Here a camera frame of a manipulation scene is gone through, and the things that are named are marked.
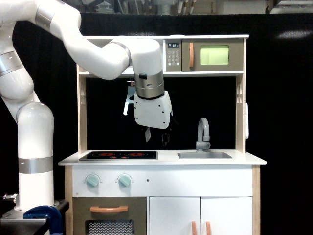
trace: stovetop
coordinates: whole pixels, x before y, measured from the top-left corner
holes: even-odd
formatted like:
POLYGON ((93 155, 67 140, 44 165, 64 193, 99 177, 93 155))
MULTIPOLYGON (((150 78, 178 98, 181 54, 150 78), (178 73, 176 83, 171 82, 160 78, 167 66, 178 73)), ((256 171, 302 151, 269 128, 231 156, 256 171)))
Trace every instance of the stovetop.
POLYGON ((80 161, 98 160, 157 160, 156 151, 93 151, 80 158, 80 161))

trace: cabinet handle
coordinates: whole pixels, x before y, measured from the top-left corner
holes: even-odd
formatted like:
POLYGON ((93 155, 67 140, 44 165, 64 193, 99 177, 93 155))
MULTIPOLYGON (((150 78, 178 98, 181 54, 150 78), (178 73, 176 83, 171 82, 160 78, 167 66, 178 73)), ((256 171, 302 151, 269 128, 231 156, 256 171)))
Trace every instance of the cabinet handle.
POLYGON ((206 222, 206 235, 211 235, 211 224, 209 221, 206 222))
POLYGON ((128 206, 120 206, 120 207, 90 207, 90 212, 96 213, 116 213, 116 212, 126 212, 128 211, 128 206))
POLYGON ((189 60, 189 67, 194 66, 194 43, 189 43, 189 51, 190 51, 190 60, 189 60))
POLYGON ((191 222, 191 226, 192 226, 192 235, 197 235, 197 226, 195 221, 191 222))

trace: sink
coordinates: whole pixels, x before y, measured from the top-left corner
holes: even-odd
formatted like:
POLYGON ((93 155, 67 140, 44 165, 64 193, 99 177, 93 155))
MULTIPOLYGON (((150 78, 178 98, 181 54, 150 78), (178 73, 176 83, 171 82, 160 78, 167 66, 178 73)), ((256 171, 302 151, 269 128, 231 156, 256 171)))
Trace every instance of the sink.
POLYGON ((227 153, 222 152, 195 152, 195 153, 178 153, 181 159, 232 159, 227 153))

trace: gray faucet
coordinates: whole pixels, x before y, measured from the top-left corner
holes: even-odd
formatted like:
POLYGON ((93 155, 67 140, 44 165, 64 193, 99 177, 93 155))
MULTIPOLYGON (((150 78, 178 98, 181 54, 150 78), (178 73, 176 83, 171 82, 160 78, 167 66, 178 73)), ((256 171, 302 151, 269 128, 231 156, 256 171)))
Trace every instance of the gray faucet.
POLYGON ((203 149, 210 148, 210 128, 206 118, 202 117, 198 125, 198 141, 196 142, 196 152, 203 152, 203 149))

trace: microwave keypad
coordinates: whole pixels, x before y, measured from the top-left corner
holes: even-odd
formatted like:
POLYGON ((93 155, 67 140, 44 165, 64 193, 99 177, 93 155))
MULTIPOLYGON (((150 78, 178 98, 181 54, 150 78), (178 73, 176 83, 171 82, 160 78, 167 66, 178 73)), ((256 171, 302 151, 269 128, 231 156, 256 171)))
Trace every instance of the microwave keypad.
POLYGON ((166 40, 166 71, 181 71, 181 41, 166 40))

